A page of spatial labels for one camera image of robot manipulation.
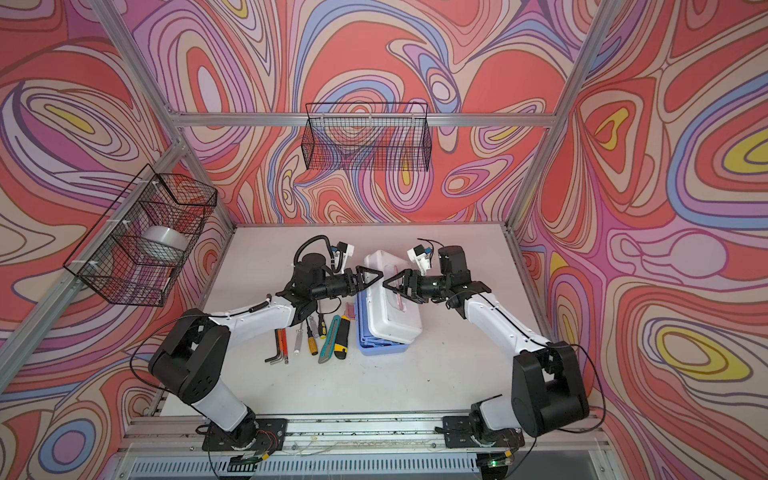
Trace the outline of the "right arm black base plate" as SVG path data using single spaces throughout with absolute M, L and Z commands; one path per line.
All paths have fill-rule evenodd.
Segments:
M 449 449 L 503 448 L 516 451 L 525 445 L 520 430 L 491 430 L 479 417 L 473 415 L 444 416 L 442 423 L 436 426 L 434 431 L 443 437 L 445 446 Z

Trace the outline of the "yellow black utility knife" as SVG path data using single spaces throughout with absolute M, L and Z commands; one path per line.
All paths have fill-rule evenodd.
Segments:
M 346 316 L 336 316 L 334 322 L 337 325 L 337 330 L 333 354 L 338 360 L 345 360 L 348 355 L 351 321 Z

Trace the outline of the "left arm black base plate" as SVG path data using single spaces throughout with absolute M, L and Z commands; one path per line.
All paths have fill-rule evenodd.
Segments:
M 206 452 L 246 452 L 272 454 L 283 448 L 288 427 L 286 418 L 248 419 L 233 431 L 215 423 L 200 425 L 195 432 L 203 436 Z

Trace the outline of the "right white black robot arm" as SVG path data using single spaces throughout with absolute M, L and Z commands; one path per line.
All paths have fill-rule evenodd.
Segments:
M 438 250 L 440 273 L 426 267 L 405 269 L 382 286 L 416 304 L 443 304 L 476 326 L 511 365 L 511 390 L 471 406 L 470 434 L 483 443 L 503 431 L 520 430 L 538 438 L 589 416 L 583 374 L 574 348 L 555 342 L 523 324 L 472 278 L 460 246 Z

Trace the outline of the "white blue plastic tool box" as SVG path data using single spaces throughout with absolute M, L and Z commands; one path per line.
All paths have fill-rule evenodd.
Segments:
M 389 304 L 385 299 L 383 281 L 408 267 L 408 263 L 384 250 L 368 255 L 364 265 L 381 270 L 384 277 L 355 299 L 357 345 L 364 356 L 405 352 L 423 331 L 419 306 Z

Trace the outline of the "red handled pliers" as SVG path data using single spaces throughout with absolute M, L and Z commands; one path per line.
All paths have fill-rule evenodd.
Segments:
M 282 352 L 282 358 L 284 364 L 289 364 L 289 349 L 288 349 L 288 342 L 287 342 L 287 330 L 286 329 L 280 329 L 279 330 L 279 338 L 280 338 L 280 345 L 281 345 L 281 352 Z

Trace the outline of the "small silver screwdriver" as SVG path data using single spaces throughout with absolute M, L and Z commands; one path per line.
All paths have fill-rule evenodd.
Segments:
M 303 328 L 299 327 L 296 331 L 293 353 L 299 355 L 303 345 Z

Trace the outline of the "black yellow small screwdriver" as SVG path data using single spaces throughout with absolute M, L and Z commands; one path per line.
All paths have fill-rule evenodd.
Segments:
M 322 313 L 318 314 L 318 332 L 322 339 L 325 339 L 327 336 L 327 325 L 325 322 L 325 317 Z

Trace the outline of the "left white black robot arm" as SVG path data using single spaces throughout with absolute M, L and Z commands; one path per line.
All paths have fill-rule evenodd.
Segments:
M 253 446 L 259 436 L 256 415 L 221 379 L 229 347 L 297 326 L 322 300 L 354 297 L 383 279 L 377 269 L 348 268 L 353 251 L 348 243 L 333 246 L 327 236 L 316 235 L 295 252 L 292 275 L 278 293 L 239 311 L 188 310 L 151 357 L 149 373 L 209 420 L 211 436 L 234 450 Z

